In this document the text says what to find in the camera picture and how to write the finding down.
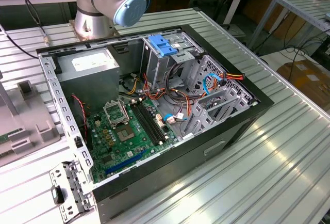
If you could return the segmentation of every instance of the red cable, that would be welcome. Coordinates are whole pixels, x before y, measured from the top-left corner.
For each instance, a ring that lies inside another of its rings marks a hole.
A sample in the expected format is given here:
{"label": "red cable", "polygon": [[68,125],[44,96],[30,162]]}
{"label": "red cable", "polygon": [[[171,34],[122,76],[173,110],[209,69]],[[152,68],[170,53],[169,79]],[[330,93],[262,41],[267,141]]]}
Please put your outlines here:
{"label": "red cable", "polygon": [[86,124],[86,114],[85,114],[85,110],[84,110],[84,106],[83,103],[80,101],[80,99],[78,97],[76,97],[75,95],[72,95],[72,97],[78,101],[81,110],[82,110],[82,115],[84,116],[84,127],[85,127],[85,141],[87,141],[87,124]]}

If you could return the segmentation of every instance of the ram slot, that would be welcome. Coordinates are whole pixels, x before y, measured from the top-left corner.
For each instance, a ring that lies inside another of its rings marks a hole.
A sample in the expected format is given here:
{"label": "ram slot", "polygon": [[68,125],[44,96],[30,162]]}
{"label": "ram slot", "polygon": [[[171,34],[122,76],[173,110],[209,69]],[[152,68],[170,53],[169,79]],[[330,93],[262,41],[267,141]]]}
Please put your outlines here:
{"label": "ram slot", "polygon": [[154,122],[154,120],[150,117],[148,111],[144,108],[142,104],[131,106],[131,109],[155,146],[159,145],[160,141],[165,141],[163,133],[161,132],[157,124]]}

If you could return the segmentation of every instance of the blue pcie slot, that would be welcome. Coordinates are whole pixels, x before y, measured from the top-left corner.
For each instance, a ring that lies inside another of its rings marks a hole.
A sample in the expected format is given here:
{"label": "blue pcie slot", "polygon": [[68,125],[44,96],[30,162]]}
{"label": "blue pcie slot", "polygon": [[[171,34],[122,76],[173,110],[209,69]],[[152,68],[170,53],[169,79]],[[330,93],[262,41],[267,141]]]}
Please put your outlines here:
{"label": "blue pcie slot", "polygon": [[110,174],[110,173],[112,173],[112,172],[115,172],[115,171],[117,171],[117,170],[119,170],[119,169],[121,169],[121,168],[123,168],[123,167],[129,165],[130,163],[133,163],[133,162],[135,162],[135,161],[138,161],[140,158],[142,158],[142,155],[143,155],[146,151],[147,151],[147,149],[145,149],[145,150],[142,151],[141,153],[139,153],[139,154],[133,156],[132,158],[129,158],[129,159],[127,159],[127,160],[125,160],[125,161],[119,163],[118,165],[115,165],[115,166],[113,166],[113,167],[110,167],[109,169],[107,169],[107,170],[105,171],[105,174]]}

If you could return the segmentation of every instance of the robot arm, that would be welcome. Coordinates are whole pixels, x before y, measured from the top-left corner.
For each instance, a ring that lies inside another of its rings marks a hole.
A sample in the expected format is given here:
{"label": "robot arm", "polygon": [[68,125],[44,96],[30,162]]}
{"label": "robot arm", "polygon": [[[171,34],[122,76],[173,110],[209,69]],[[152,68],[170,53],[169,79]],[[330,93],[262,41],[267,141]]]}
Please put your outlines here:
{"label": "robot arm", "polygon": [[108,37],[110,19],[132,26],[145,12],[146,0],[77,0],[76,32],[87,39]]}

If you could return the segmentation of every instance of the motherboard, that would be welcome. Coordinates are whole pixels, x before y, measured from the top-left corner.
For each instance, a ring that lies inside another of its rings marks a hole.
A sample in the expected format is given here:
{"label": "motherboard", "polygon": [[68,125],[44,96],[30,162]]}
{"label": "motherboard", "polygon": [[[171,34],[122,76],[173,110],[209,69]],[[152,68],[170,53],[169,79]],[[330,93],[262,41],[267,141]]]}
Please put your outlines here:
{"label": "motherboard", "polygon": [[87,118],[95,183],[178,142],[152,101],[107,103]]}

